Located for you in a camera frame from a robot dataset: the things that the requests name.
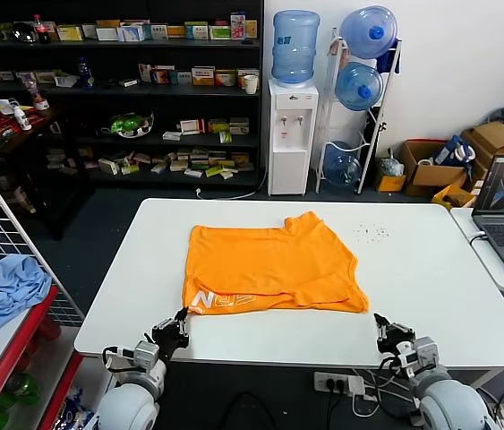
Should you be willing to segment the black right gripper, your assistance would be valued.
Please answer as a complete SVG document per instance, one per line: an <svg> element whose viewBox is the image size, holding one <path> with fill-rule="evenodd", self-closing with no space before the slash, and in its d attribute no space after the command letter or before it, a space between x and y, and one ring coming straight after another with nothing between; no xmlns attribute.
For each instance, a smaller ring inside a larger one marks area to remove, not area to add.
<svg viewBox="0 0 504 430"><path fill-rule="evenodd" d="M412 328L403 324L392 323L390 325L391 333L387 333L389 320L377 313L373 316L378 329L377 347L380 353L399 355L399 344L405 342L411 344L414 341L414 330Z"/></svg>

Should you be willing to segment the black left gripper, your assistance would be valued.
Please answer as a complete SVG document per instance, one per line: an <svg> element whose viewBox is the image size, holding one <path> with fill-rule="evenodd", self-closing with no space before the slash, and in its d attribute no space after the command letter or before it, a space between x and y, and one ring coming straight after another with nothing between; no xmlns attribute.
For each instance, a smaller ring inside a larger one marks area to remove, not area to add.
<svg viewBox="0 0 504 430"><path fill-rule="evenodd" d="M152 339L158 345L160 360L169 361L177 349L188 347L189 335L186 330L188 314L189 307L185 306L175 314L175 318L166 318L152 327Z"/></svg>

